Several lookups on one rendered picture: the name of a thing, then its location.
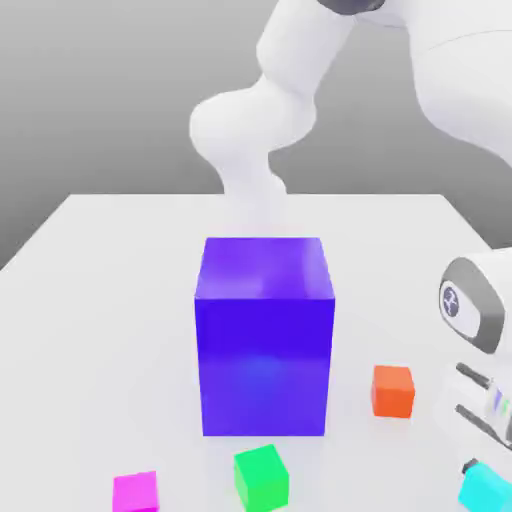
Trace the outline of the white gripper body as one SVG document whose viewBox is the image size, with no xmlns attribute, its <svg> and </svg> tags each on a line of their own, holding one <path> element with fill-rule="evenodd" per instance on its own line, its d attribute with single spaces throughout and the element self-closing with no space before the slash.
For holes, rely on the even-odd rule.
<svg viewBox="0 0 512 512">
<path fill-rule="evenodd" d="M 461 465 L 476 458 L 505 478 L 512 478 L 512 402 L 492 400 L 490 405 L 451 404 L 453 435 Z"/>
</svg>

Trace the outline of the small cyan cube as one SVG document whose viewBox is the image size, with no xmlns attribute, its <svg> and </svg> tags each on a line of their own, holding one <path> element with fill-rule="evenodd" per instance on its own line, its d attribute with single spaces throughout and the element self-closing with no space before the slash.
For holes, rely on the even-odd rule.
<svg viewBox="0 0 512 512">
<path fill-rule="evenodd" d="M 479 461 L 463 475 L 458 502 L 468 512 L 512 512 L 512 483 Z"/>
</svg>

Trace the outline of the small orange cube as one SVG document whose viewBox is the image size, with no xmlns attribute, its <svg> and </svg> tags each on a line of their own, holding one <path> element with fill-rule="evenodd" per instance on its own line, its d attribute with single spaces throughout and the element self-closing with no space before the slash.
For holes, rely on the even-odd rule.
<svg viewBox="0 0 512 512">
<path fill-rule="evenodd" d="M 374 367 L 371 402 L 375 416 L 408 419 L 412 414 L 414 399 L 415 386 L 408 367 Z"/>
</svg>

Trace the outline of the small green cube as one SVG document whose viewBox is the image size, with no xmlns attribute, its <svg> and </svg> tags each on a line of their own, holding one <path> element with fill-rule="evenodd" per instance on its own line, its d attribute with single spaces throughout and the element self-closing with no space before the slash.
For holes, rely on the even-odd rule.
<svg viewBox="0 0 512 512">
<path fill-rule="evenodd" d="M 236 454 L 234 483 L 245 512 L 272 512 L 289 504 L 290 476 L 274 444 Z"/>
</svg>

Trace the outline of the small magenta cube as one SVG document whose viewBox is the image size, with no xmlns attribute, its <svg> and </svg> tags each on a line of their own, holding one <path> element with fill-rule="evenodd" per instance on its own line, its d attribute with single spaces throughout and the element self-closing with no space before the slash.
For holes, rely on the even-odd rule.
<svg viewBox="0 0 512 512">
<path fill-rule="evenodd" d="M 117 476 L 113 480 L 112 512 L 159 512 L 155 471 Z"/>
</svg>

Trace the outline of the large blue box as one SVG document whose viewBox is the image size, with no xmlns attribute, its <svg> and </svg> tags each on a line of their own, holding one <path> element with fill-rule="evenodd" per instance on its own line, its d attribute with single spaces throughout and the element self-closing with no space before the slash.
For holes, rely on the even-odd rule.
<svg viewBox="0 0 512 512">
<path fill-rule="evenodd" d="M 194 309 L 204 435 L 324 434 L 335 293 L 319 239 L 207 238 Z"/>
</svg>

